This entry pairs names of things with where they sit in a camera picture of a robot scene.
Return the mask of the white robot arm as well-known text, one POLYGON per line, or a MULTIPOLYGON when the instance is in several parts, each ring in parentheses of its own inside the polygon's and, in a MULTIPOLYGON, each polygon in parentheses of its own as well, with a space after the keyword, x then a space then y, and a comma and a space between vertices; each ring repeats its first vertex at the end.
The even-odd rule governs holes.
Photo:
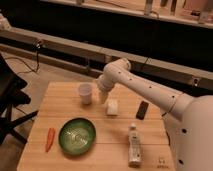
POLYGON ((101 101, 116 83, 147 99, 181 122, 177 171, 213 171, 213 95, 193 97, 138 77, 130 69, 126 58, 105 65, 97 79, 101 101))

